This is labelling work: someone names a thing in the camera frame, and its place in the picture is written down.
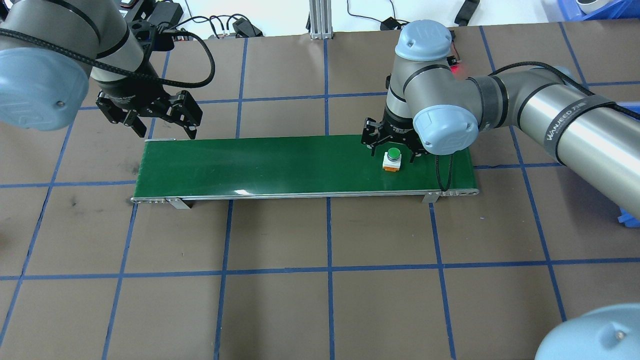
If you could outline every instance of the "grid line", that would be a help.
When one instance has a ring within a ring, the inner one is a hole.
[[[495,71],[495,65],[493,63],[493,56],[491,55],[491,49],[489,48],[489,43],[487,42],[486,36],[484,35],[484,30],[482,29],[482,26],[479,27],[480,28],[480,32],[482,34],[482,39],[484,42],[484,48],[486,49],[486,55],[487,58],[489,59],[489,63],[491,65],[491,70]],[[567,43],[567,46],[569,47],[569,51],[572,53],[573,55],[573,50],[570,48],[569,43]],[[583,83],[584,81],[584,77],[582,76],[582,71],[580,70],[579,64],[577,63],[577,60],[575,62],[576,67],[578,68],[578,73],[580,74]],[[545,233],[544,230],[542,229],[542,223],[540,222],[540,215],[538,214],[538,207],[536,206],[536,199],[533,196],[533,191],[531,190],[531,184],[529,183],[529,176],[527,174],[527,168],[524,166],[524,160],[522,159],[522,153],[520,152],[520,146],[518,145],[518,138],[516,137],[516,133],[513,130],[513,126],[509,127],[509,132],[511,133],[511,139],[513,140],[513,146],[515,147],[516,150],[516,155],[518,156],[518,164],[520,165],[520,170],[522,171],[522,179],[524,180],[524,184],[525,187],[527,189],[527,195],[529,196],[529,202],[531,204],[531,211],[533,212],[533,217],[534,220],[536,222],[536,228],[538,230],[538,236],[540,237],[540,245],[542,246],[542,251],[545,255],[545,262],[547,264],[547,268],[549,271],[549,277],[551,279],[551,285],[554,289],[554,295],[556,296],[556,302],[557,302],[557,307],[558,307],[558,311],[560,313],[560,318],[562,319],[563,322],[566,321],[566,313],[564,311],[564,305],[563,305],[563,301],[562,301],[562,296],[560,295],[560,289],[557,283],[557,279],[556,279],[556,273],[554,272],[554,266],[551,263],[551,257],[549,254],[549,249],[547,247],[547,240],[545,239]]]
[[[640,263],[640,258],[593,258],[593,259],[558,259],[549,261],[553,265],[584,265],[584,264],[623,264]],[[546,260],[534,261],[496,261],[485,263],[442,263],[439,264],[395,264],[395,265],[347,265],[332,266],[332,272],[365,272],[365,271],[394,271],[394,270],[434,270],[459,268],[505,268],[518,266],[546,266]],[[243,270],[227,270],[227,276],[257,275],[257,274],[298,274],[327,272],[327,266],[295,267],[295,268],[258,268]],[[51,275],[25,275],[23,280],[69,280],[69,279],[117,279],[122,276],[127,278],[151,278],[151,277],[196,277],[219,276],[221,270],[195,270],[184,272],[125,272],[104,274],[51,274]],[[19,275],[0,276],[0,281],[18,280]]]
[[[229,264],[229,247],[231,244],[231,225],[234,212],[234,201],[229,200],[227,208],[227,231],[225,233],[225,250],[222,255],[222,271],[220,272],[220,292],[218,293],[218,314],[216,316],[216,335],[213,346],[213,358],[220,358],[220,343],[222,339],[222,315],[225,307],[225,290],[227,288],[227,274]]]
[[[240,87],[238,90],[238,109],[236,119],[236,138],[240,137],[240,125],[242,121],[242,103],[244,97],[244,75],[246,74],[246,55],[249,47],[249,38],[244,38],[242,53],[242,67],[240,70]],[[227,288],[227,269],[229,262],[229,247],[231,244],[231,225],[234,212],[234,201],[229,200],[227,209],[227,231],[225,233],[225,250],[222,255],[222,271],[220,273],[220,291],[218,292],[218,314],[216,316],[216,335],[213,346],[213,359],[220,358],[220,345],[222,341],[222,316],[225,307],[225,290]]]
[[[516,148],[516,153],[518,154],[518,161],[522,164],[522,153],[520,152],[520,146],[518,145],[518,139],[516,138],[516,133],[513,131],[513,127],[509,129],[511,131],[511,137],[513,139],[513,145]],[[529,202],[531,203],[531,210],[533,211],[533,217],[536,221],[536,228],[538,229],[538,235],[540,236],[540,244],[542,246],[542,251],[545,254],[545,260],[547,262],[547,267],[549,269],[549,276],[551,278],[551,285],[554,289],[554,294],[556,296],[556,302],[558,305],[558,311],[560,312],[560,318],[563,322],[566,321],[566,313],[564,312],[564,305],[562,302],[562,296],[560,295],[560,288],[558,287],[558,282],[556,279],[556,272],[554,271],[554,266],[551,263],[551,256],[549,254],[549,249],[547,247],[547,239],[545,238],[544,230],[542,229],[542,223],[540,221],[540,214],[538,213],[538,207],[536,206],[536,199],[533,196],[533,190],[531,189],[531,184],[529,183],[529,175],[527,174],[527,169],[522,166],[522,178],[524,179],[524,185],[527,188],[527,195],[529,196]]]
[[[111,306],[111,314],[109,316],[109,325],[107,326],[107,334],[104,337],[104,347],[102,348],[102,360],[107,359],[109,353],[109,345],[111,344],[111,334],[113,332],[113,323],[116,319],[118,311],[118,302],[120,300],[120,290],[122,289],[122,281],[124,279],[124,270],[127,266],[127,258],[129,257],[129,247],[131,246],[131,236],[133,235],[133,227],[138,212],[138,204],[133,204],[131,209],[131,219],[129,219],[129,229],[127,230],[127,240],[125,241],[124,250],[122,251],[122,261],[120,262],[120,272],[118,273],[118,284],[113,295],[113,305]]]
[[[578,63],[578,59],[575,57],[575,52],[573,51],[573,47],[569,42],[569,38],[566,36],[564,25],[562,25],[562,22],[558,22],[558,26],[560,26],[560,31],[562,31],[562,36],[564,38],[566,48],[569,49],[569,53],[571,54],[571,59],[573,59],[573,64],[575,65],[575,68],[578,70],[578,76],[580,76],[580,80],[582,81],[582,84],[584,86],[589,86],[587,84],[587,80],[584,78],[584,74],[582,73],[582,69],[580,68],[580,64]]]
[[[331,198],[326,198],[326,276],[328,287],[329,359],[335,360],[335,327],[333,312],[333,232],[331,222]]]
[[[246,50],[249,44],[249,38],[244,38],[244,47],[242,53],[242,68],[240,72],[240,90],[238,91],[238,114],[236,118],[236,139],[240,137],[240,121],[242,119],[242,103],[244,101],[244,73],[246,71]]]
[[[31,241],[29,243],[29,249],[27,250],[27,256],[24,259],[22,264],[22,270],[20,271],[20,276],[18,277],[18,283],[15,286],[13,291],[13,297],[11,299],[11,303],[9,304],[9,310],[7,310],[6,318],[4,318],[4,324],[2,326],[2,330],[0,331],[0,347],[2,347],[4,336],[6,335],[7,328],[9,326],[9,321],[11,321],[11,315],[13,314],[13,309],[15,308],[15,303],[18,300],[18,294],[20,293],[20,289],[22,288],[22,282],[24,280],[24,276],[26,274],[27,267],[29,266],[29,261],[31,260],[31,255],[33,254],[33,248],[36,245],[36,240],[38,238],[38,233],[40,231],[40,226],[42,225],[42,219],[44,217],[44,213],[47,210],[47,204],[49,203],[49,198],[51,197],[51,191],[53,190],[53,184],[56,182],[56,177],[58,176],[58,170],[60,169],[60,165],[62,164],[62,157],[65,155],[65,150],[67,149],[67,144],[69,142],[69,137],[71,136],[71,131],[73,130],[73,123],[69,125],[67,129],[67,133],[65,135],[65,139],[62,143],[62,147],[60,149],[60,154],[58,155],[58,161],[56,162],[56,166],[53,170],[53,174],[51,175],[51,181],[49,182],[49,187],[47,189],[47,195],[45,195],[44,201],[42,203],[42,209],[40,210],[40,215],[38,216],[38,221],[36,222],[36,226],[33,229],[33,235],[31,237]]]
[[[329,51],[328,40],[323,40],[324,64],[324,135],[329,135]],[[326,266],[329,324],[329,359],[335,360],[335,327],[333,316],[333,232],[331,223],[331,198],[326,198]]]
[[[451,314],[449,312],[449,298],[447,296],[447,283],[444,277],[444,266],[442,263],[442,253],[440,252],[440,239],[438,238],[438,226],[436,224],[436,212],[433,203],[429,203],[429,215],[431,216],[431,230],[433,231],[433,246],[436,252],[436,261],[438,262],[438,277],[440,278],[440,292],[442,293],[442,309],[444,312],[444,321],[447,326],[447,337],[449,339],[449,352],[451,359],[456,360],[456,345],[453,340],[453,329],[451,326]]]
[[[166,70],[169,65],[169,57],[171,51],[167,51],[164,57],[164,67],[161,78],[166,76]],[[148,138],[153,138],[154,128],[156,126],[156,118],[151,119],[151,125],[149,126]],[[120,181],[119,183],[128,183],[128,181]],[[136,214],[138,212],[138,204],[133,204],[131,209],[131,219],[129,220],[129,228],[127,230],[127,239],[125,241],[125,247],[122,251],[122,261],[120,262],[120,272],[118,273],[118,283],[116,285],[116,291],[113,295],[113,305],[111,306],[111,314],[109,316],[109,325],[107,326],[107,334],[104,337],[104,347],[102,348],[102,360],[107,359],[109,353],[109,345],[111,344],[111,334],[113,332],[113,323],[115,322],[116,312],[118,311],[118,303],[120,301],[120,290],[122,289],[122,281],[124,280],[124,272],[127,266],[127,258],[129,256],[129,247],[131,246],[131,236],[133,235],[133,227],[136,222]]]

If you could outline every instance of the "black device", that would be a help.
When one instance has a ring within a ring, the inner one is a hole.
[[[456,20],[454,22],[459,26],[467,26],[469,20],[471,20],[471,16],[473,16],[474,12],[476,12],[476,8],[480,0],[465,0],[465,3],[462,4],[460,11],[456,15]]]
[[[237,38],[253,38],[264,36],[259,28],[253,26],[253,24],[244,18],[237,19],[234,23],[234,31]]]
[[[155,0],[113,0],[126,22],[148,18],[154,11]]]
[[[163,22],[175,26],[180,22],[183,14],[180,4],[160,1],[156,3],[154,11],[147,17],[147,21],[156,26]]]

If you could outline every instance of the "power adapter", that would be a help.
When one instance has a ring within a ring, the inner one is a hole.
[[[233,25],[237,38],[254,38],[264,36],[259,28],[253,26],[250,21],[244,18],[236,20]]]

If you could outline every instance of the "black cable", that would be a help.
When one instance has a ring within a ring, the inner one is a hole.
[[[391,10],[394,11],[394,19],[396,18],[396,6],[394,5],[394,0],[389,0],[391,3]]]
[[[184,0],[184,3],[187,5],[187,11],[189,11],[189,16],[193,17],[193,14],[191,13],[191,8],[189,7],[189,1]]]
[[[372,17],[368,17],[368,16],[364,16],[364,15],[355,15],[355,14],[352,14],[352,13],[351,13],[351,10],[349,9],[349,0],[347,0],[347,13],[348,13],[349,15],[353,16],[353,17],[361,17],[361,18],[363,18],[363,19],[369,19],[369,20],[377,21],[377,22],[379,22],[380,24],[382,24],[382,21],[380,21],[380,20],[378,20],[378,19],[375,19],[375,18],[372,18]]]
[[[549,71],[551,71],[552,73],[554,73],[554,75],[556,75],[557,77],[561,78],[563,81],[565,81],[566,83],[569,83],[571,86],[573,86],[574,88],[576,88],[578,91],[582,92],[583,94],[587,95],[587,96],[592,96],[595,95],[591,90],[587,89],[586,87],[582,86],[581,84],[578,84],[578,82],[576,82],[576,80],[572,79],[570,76],[566,75],[564,72],[561,72],[560,70],[556,69],[555,67],[547,64],[547,63],[541,63],[539,61],[521,61],[519,63],[513,63],[511,65],[507,65],[505,67],[501,67],[498,70],[492,72],[491,75],[496,75],[499,74],[505,70],[509,70],[509,69],[513,69],[514,67],[520,67],[520,66],[538,66],[538,67],[542,67],[544,69],[547,69]],[[640,120],[640,113],[636,113],[635,111],[629,110],[627,108],[624,108],[618,104],[613,104],[610,106],[610,108],[619,111],[623,114],[625,114],[626,116],[632,117],[636,120]]]
[[[27,34],[19,32],[19,31],[0,28],[0,35],[1,36],[10,37],[10,38],[14,38],[14,39],[17,39],[17,40],[22,40],[22,41],[25,41],[25,42],[29,42],[29,43],[37,45],[39,47],[43,47],[44,49],[52,50],[52,51],[55,51],[55,52],[60,53],[62,55],[65,55],[66,57],[68,57],[70,59],[73,59],[75,61],[80,61],[80,62],[85,63],[87,65],[91,65],[92,67],[97,67],[98,69],[102,69],[102,70],[105,70],[105,71],[108,71],[108,72],[112,72],[114,74],[127,76],[127,77],[130,77],[130,78],[133,78],[133,79],[150,81],[150,82],[153,82],[153,83],[160,83],[162,85],[175,86],[177,88],[201,88],[201,87],[209,84],[211,82],[211,80],[213,80],[213,76],[216,73],[216,62],[213,60],[213,55],[211,54],[209,48],[207,47],[207,44],[205,44],[205,42],[198,35],[196,35],[194,33],[191,33],[191,32],[188,32],[188,31],[176,31],[172,35],[173,36],[188,35],[188,36],[191,36],[194,39],[196,39],[200,43],[200,45],[202,45],[202,48],[204,49],[205,53],[207,53],[207,57],[209,58],[209,63],[211,64],[211,71],[209,72],[209,76],[207,76],[207,78],[204,79],[203,81],[199,81],[197,83],[185,83],[185,82],[182,82],[182,81],[174,81],[174,80],[167,80],[167,79],[162,79],[162,78],[155,78],[154,76],[141,74],[139,72],[133,72],[133,71],[121,69],[119,67],[115,67],[115,66],[112,66],[112,65],[108,65],[108,64],[102,63],[100,61],[91,59],[88,56],[76,53],[76,52],[71,51],[69,49],[65,49],[62,46],[58,46],[56,44],[52,44],[52,43],[50,43],[48,41],[39,39],[37,37],[32,37],[31,35],[27,35]]]
[[[440,179],[440,155],[436,155],[436,178],[438,179],[438,186],[442,192],[447,191],[451,187],[451,174],[453,173],[453,154],[449,155],[449,178],[447,179],[447,186],[442,186],[442,180]]]
[[[213,19],[217,19],[220,22],[220,28],[222,29],[222,31],[225,30],[225,26],[224,24],[222,24],[222,19],[220,19],[220,17],[216,16],[216,15],[211,15],[209,17],[209,19],[213,20]]]

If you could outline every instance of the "silver robot arm segment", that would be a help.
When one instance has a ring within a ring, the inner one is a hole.
[[[640,122],[610,108],[614,102],[565,84],[555,69],[458,81],[445,59],[450,43],[449,30],[437,22],[405,26],[385,115],[376,124],[380,138],[407,143],[403,139],[417,135],[429,153],[446,155],[468,147],[480,131],[518,126],[551,157],[640,218]]]
[[[175,35],[183,34],[144,20],[128,25],[111,0],[21,0],[0,24],[0,120],[39,130],[68,126],[86,97],[90,73],[102,88],[96,105],[110,122],[144,137],[140,117],[157,117],[193,139],[199,105],[189,92],[170,96],[162,85],[204,86],[215,66],[202,39],[191,34],[205,47],[209,77],[199,83],[159,79],[149,56],[172,49]]]

